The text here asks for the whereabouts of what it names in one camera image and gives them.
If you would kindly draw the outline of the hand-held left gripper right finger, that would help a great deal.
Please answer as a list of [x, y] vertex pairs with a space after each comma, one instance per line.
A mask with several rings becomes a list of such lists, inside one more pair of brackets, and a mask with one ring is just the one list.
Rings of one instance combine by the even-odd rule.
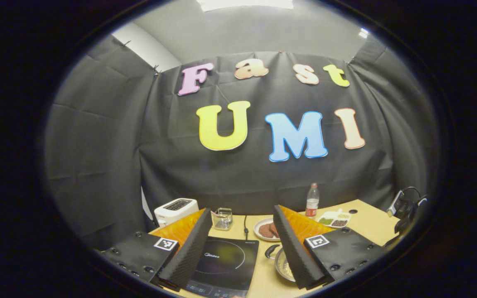
[[330, 228], [281, 205], [273, 222], [298, 288], [345, 279], [386, 254], [353, 229]]

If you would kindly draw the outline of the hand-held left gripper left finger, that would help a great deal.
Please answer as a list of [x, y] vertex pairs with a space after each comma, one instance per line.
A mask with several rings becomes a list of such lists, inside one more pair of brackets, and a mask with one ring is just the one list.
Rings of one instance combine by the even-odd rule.
[[195, 272], [212, 226], [203, 208], [150, 233], [134, 232], [98, 257], [138, 283], [180, 291]]

